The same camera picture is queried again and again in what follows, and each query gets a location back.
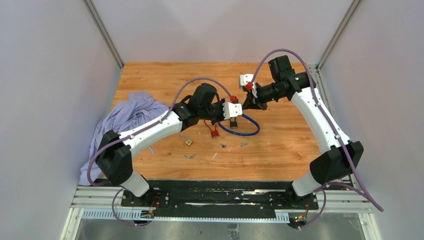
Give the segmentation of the brass padlock keys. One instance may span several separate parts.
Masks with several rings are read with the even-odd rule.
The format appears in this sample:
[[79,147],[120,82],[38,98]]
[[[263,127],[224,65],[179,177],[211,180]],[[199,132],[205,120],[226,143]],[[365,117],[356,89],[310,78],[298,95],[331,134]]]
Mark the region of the brass padlock keys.
[[184,155],[184,157],[185,157],[187,160],[193,160],[193,159],[196,157],[196,155],[197,155],[197,154]]

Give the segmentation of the blue cable lock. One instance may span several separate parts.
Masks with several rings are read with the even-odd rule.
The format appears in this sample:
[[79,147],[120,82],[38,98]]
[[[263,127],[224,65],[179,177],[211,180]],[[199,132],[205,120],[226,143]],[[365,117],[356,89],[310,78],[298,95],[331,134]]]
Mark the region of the blue cable lock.
[[230,129],[229,120],[218,122],[217,126],[228,134],[240,137],[252,137],[259,134],[261,131],[259,123],[246,114],[243,114],[240,117],[231,118],[230,120],[237,121],[237,129]]

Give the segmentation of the red cable lock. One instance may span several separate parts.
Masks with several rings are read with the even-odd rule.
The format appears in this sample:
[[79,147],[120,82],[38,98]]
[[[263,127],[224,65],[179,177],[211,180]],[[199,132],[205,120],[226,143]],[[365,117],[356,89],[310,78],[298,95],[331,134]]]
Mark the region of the red cable lock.
[[210,136],[211,136],[212,139],[216,139],[220,136],[216,125],[213,125],[213,127],[211,127],[205,119],[203,120],[203,123],[209,129]]

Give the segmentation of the aluminium frame rails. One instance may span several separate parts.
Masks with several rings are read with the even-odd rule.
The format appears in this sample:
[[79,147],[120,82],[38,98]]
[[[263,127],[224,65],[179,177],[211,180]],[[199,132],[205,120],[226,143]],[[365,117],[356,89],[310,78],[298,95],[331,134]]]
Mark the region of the aluminium frame rails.
[[324,220],[325,215],[334,214],[337,222],[347,221],[349,214],[359,219],[359,231],[366,240],[380,240],[371,203],[353,190],[323,190],[313,195],[312,208],[302,209],[271,209],[269,204],[258,203],[240,204],[238,207],[247,216],[236,216],[230,211],[235,210],[235,204],[206,204],[206,203],[176,203],[166,200],[158,208],[158,214],[146,217],[147,207],[123,206],[124,193],[116,187],[94,189],[79,186],[73,197],[70,211],[63,228],[62,240],[77,238],[77,224],[83,219],[88,220],[122,220],[157,221],[157,222],[188,222],[188,223],[230,223],[230,224],[274,224],[288,225],[299,214],[304,214],[307,226],[316,227]]

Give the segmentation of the black cable lock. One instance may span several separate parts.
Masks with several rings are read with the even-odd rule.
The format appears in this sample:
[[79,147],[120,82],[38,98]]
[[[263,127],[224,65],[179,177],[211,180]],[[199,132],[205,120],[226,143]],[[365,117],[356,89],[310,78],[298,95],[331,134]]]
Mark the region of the black cable lock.
[[230,126],[230,129],[237,129],[238,128],[238,123],[237,123],[237,121],[235,120],[235,119],[233,119],[233,120],[229,120],[229,126]]

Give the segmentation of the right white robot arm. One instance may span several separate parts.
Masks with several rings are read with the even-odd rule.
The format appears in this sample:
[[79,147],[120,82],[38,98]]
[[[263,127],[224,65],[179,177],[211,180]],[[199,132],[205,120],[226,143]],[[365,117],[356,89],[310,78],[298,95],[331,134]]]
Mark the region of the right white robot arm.
[[353,142],[340,129],[306,71],[296,73],[286,55],[270,60],[268,66],[273,79],[268,85],[261,86],[253,74],[240,75],[239,87],[247,93],[242,108],[266,110],[268,102],[288,99],[306,120],[321,153],[309,164],[308,172],[288,188],[286,203],[297,209],[314,190],[353,174],[364,147],[360,141]]

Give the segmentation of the brass padlock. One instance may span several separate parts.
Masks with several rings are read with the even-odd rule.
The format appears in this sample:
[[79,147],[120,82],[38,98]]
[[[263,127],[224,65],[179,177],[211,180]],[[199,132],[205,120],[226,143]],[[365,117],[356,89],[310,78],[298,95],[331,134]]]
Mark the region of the brass padlock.
[[193,140],[186,135],[180,134],[179,139],[182,140],[187,146],[191,146],[193,144]]

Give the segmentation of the lavender cloth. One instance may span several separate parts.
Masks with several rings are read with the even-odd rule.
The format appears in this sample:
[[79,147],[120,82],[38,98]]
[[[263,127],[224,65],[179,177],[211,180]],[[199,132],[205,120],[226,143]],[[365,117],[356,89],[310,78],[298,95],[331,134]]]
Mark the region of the lavender cloth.
[[88,160],[90,161],[97,150],[103,135],[112,130],[115,133],[137,128],[168,111],[169,106],[155,100],[145,91],[128,94],[128,100],[118,102],[111,112],[96,126],[90,142]]

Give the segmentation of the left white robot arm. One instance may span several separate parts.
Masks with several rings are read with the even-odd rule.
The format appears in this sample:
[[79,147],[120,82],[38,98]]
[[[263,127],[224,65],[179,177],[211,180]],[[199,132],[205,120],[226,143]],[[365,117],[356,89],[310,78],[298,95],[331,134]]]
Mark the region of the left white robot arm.
[[217,89],[208,83],[199,85],[193,94],[174,101],[159,117],[126,132],[112,130],[103,135],[93,162],[100,168],[109,183],[120,186],[134,195],[140,206],[153,201],[150,184],[133,168],[133,157],[150,145],[180,133],[201,120],[212,124],[227,120],[230,102],[219,98]]

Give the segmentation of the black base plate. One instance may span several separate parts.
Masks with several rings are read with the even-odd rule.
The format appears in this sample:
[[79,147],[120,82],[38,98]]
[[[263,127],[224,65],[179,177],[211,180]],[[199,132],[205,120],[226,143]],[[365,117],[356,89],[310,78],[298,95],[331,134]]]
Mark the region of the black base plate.
[[122,207],[147,208],[157,217],[270,219],[276,210],[319,208],[312,194],[296,197],[289,181],[151,180],[141,197],[123,192]]

